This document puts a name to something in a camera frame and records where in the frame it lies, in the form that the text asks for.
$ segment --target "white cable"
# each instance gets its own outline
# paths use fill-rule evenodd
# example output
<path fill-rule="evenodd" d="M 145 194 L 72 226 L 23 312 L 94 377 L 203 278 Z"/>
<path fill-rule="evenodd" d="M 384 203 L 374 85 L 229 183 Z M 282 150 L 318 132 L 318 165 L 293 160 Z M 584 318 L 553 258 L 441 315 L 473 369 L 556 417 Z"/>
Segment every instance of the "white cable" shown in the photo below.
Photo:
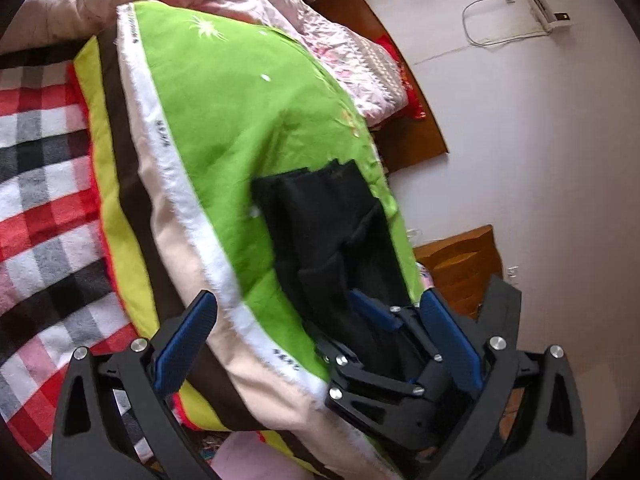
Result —
<path fill-rule="evenodd" d="M 529 34 L 520 34 L 519 36 L 511 36 L 509 38 L 505 38 L 504 40 L 485 41 L 484 43 L 474 40 L 469 35 L 469 31 L 466 29 L 466 12 L 468 11 L 469 7 L 474 6 L 475 4 L 478 4 L 480 2 L 486 2 L 486 1 L 488 1 L 488 0 L 476 0 L 476 1 L 471 2 L 470 4 L 468 4 L 468 6 L 466 6 L 462 10 L 462 28 L 465 29 L 466 40 L 470 44 L 472 44 L 473 46 L 493 46 L 493 45 L 499 45 L 499 44 L 503 44 L 503 43 L 511 43 L 511 41 L 526 40 L 528 38 L 538 38 L 540 36 L 548 36 L 549 35 L 548 32 L 541 31 L 541 32 L 531 32 Z M 507 3 L 508 4 L 512 4 L 512 3 L 514 3 L 514 1 L 513 0 L 507 0 Z"/>

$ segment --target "plaid blanket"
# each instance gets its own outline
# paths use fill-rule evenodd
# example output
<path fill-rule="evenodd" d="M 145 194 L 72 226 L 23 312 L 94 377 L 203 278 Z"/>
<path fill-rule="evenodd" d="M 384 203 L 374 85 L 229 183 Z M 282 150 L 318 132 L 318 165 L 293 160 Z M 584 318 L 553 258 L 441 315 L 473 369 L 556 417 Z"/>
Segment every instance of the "plaid blanket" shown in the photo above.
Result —
<path fill-rule="evenodd" d="M 107 276 L 89 137 L 67 76 L 81 46 L 0 57 L 0 414 L 47 471 L 71 353 L 120 351 L 136 336 Z M 126 396 L 117 400 L 131 430 Z"/>

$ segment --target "metal screw head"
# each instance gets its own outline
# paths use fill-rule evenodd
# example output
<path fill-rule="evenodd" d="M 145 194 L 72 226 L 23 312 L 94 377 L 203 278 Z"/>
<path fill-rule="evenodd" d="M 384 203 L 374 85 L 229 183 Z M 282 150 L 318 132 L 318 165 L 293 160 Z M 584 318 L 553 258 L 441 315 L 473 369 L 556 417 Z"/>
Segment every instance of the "metal screw head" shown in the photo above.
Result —
<path fill-rule="evenodd" d="M 551 345 L 551 348 L 549 349 L 549 353 L 556 359 L 560 359 L 564 357 L 564 350 L 560 345 Z"/>
<path fill-rule="evenodd" d="M 507 342 L 501 338 L 499 335 L 494 335 L 491 339 L 489 339 L 489 345 L 494 350 L 504 350 L 507 348 Z"/>
<path fill-rule="evenodd" d="M 77 359 L 78 361 L 80 361 L 84 359 L 88 353 L 89 351 L 86 348 L 86 346 L 79 346 L 74 350 L 74 359 Z"/>
<path fill-rule="evenodd" d="M 147 345 L 148 345 L 148 342 L 146 341 L 146 339 L 139 337 L 138 339 L 134 339 L 131 342 L 131 349 L 134 352 L 142 352 Z"/>
<path fill-rule="evenodd" d="M 329 397 L 333 400 L 340 400 L 342 398 L 342 392 L 340 388 L 331 388 L 329 389 Z"/>

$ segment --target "black cloth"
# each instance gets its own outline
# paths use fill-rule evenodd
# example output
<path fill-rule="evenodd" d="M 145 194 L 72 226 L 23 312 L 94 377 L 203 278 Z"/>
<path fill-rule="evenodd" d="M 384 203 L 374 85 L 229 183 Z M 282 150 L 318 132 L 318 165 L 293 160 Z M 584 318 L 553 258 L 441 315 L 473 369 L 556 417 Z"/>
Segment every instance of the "black cloth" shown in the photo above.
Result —
<path fill-rule="evenodd" d="M 356 288 L 389 306 L 411 304 L 382 204 L 357 165 L 333 161 L 319 171 L 259 178 L 252 194 L 273 241 L 278 280 L 300 317 L 348 346 L 365 370 L 416 378 L 424 362 L 412 343 L 350 306 Z"/>

